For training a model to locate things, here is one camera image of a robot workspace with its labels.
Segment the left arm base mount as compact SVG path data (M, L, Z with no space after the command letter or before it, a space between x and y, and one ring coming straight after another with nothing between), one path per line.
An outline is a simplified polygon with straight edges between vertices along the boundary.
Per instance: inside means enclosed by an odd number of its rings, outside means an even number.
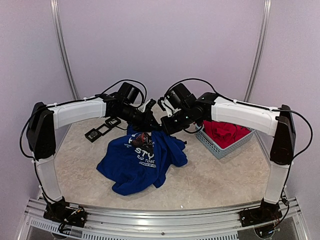
M56 223L83 228L87 220L83 207L70 207L67 203L52 203L45 208L43 217Z

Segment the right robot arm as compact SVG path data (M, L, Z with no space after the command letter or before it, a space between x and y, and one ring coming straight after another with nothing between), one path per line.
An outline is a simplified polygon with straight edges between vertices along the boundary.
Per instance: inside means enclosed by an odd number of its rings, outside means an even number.
M273 137L270 173L263 197L265 203L257 208L255 216L260 222L266 222L275 214L274 205L281 198L294 159L296 133L289 106L252 105L213 92L195 97L183 83L171 87L158 100L158 105L166 112L161 125L169 135L207 121L234 124Z

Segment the blue printed t-shirt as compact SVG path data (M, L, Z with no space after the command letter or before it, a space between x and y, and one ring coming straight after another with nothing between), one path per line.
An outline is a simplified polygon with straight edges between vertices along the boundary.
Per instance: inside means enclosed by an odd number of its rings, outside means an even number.
M126 135L109 142L96 169L112 180L112 190L122 196L160 188L171 165L183 167L187 142L163 131L139 132L128 126Z

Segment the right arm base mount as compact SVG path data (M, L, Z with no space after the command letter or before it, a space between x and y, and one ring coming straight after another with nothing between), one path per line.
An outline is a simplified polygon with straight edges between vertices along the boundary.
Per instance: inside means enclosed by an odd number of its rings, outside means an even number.
M282 217L280 205L268 203L264 199L260 205L255 208L245 208L239 212L239 218L242 227L263 224L274 220L280 220Z

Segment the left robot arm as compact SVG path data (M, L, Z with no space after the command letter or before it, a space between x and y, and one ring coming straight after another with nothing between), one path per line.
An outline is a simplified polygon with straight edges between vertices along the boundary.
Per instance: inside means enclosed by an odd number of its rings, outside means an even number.
M50 203L64 198L54 163L56 130L74 123L108 117L127 122L137 132L160 129L152 111L156 101L146 100L147 93L136 87L134 80L124 79L118 83L120 88L111 94L103 91L89 98L53 104L38 102L34 105L23 132L31 151L30 157L34 160L41 191Z

